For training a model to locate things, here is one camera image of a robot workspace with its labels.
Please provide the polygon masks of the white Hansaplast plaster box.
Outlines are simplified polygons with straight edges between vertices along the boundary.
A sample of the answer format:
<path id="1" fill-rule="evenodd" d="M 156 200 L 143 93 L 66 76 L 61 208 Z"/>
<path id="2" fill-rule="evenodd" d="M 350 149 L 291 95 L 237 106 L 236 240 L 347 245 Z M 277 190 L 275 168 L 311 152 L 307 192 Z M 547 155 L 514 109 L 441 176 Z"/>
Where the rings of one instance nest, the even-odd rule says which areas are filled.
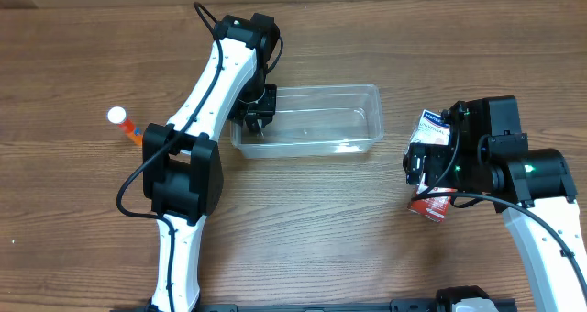
<path id="1" fill-rule="evenodd" d="M 448 145 L 449 137 L 449 125 L 443 122 L 441 115 L 424 109 L 415 123 L 404 155 L 408 153 L 412 143 Z"/>

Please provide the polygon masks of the red Panadol box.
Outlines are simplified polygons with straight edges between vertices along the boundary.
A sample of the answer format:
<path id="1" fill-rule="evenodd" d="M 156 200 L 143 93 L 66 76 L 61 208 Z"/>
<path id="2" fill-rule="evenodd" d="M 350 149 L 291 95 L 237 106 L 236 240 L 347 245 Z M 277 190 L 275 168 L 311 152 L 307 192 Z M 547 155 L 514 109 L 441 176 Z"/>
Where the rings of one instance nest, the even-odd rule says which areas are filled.
<path id="1" fill-rule="evenodd" d="M 414 190 L 414 196 L 421 194 L 426 190 L 427 186 L 418 185 Z M 450 188 L 433 188 L 431 193 L 454 193 L 455 189 Z M 423 200 L 410 201 L 408 204 L 408 210 L 417 213 L 421 216 L 427 217 L 428 219 L 435 222 L 443 222 L 446 218 L 446 214 L 449 209 L 449 197 L 441 196 L 428 198 Z"/>

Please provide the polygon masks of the orange bottle white cap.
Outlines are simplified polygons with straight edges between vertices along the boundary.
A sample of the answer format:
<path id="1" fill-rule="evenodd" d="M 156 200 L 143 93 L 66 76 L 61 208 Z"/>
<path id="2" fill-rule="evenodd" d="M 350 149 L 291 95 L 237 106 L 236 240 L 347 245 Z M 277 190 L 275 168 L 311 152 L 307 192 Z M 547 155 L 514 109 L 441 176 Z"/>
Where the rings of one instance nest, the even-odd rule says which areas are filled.
<path id="1" fill-rule="evenodd" d="M 117 125 L 129 139 L 138 146 L 142 145 L 143 136 L 135 123 L 127 116 L 127 111 L 121 106 L 114 106 L 107 112 L 107 119 Z"/>

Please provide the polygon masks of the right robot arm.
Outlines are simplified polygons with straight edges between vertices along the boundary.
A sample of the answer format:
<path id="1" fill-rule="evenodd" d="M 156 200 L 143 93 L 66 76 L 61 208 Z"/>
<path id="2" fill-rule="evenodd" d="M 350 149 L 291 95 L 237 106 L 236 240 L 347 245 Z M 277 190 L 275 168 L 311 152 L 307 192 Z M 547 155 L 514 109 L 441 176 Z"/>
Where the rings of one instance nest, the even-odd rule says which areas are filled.
<path id="1" fill-rule="evenodd" d="M 531 150 L 514 96 L 459 101 L 438 121 L 446 144 L 412 142 L 406 181 L 426 189 L 415 200 L 493 203 L 515 241 L 539 311 L 586 308 L 586 248 L 578 191 L 555 149 Z"/>

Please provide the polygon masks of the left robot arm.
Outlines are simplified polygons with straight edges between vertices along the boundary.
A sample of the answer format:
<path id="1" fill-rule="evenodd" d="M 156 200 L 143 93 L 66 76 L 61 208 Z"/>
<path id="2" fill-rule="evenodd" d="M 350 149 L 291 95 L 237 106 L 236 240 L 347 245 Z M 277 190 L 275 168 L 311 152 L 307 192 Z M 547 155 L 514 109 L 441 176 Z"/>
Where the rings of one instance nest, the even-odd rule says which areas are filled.
<path id="1" fill-rule="evenodd" d="M 266 76 L 282 44 L 273 17 L 226 16 L 212 29 L 205 69 L 183 106 L 166 125 L 143 134 L 143 194 L 160 231 L 158 282 L 150 311 L 195 311 L 199 252 L 206 219 L 224 177 L 218 140 L 226 121 L 260 132 L 273 120 L 277 87 Z"/>

